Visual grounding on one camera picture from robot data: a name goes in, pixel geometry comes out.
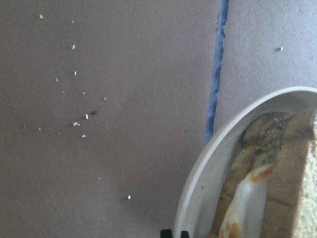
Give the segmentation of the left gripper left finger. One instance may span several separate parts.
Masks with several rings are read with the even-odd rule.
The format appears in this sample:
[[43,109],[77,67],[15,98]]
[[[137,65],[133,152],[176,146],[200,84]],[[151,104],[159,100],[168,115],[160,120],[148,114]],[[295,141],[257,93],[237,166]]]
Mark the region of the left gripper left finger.
[[172,238],[172,230],[171,229],[161,230],[160,238]]

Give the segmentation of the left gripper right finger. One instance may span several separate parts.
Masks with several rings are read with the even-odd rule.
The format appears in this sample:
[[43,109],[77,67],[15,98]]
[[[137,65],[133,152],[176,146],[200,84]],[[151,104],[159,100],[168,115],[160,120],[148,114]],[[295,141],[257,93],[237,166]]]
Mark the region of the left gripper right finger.
[[189,233],[188,231],[181,231],[181,236],[180,238],[189,238]]

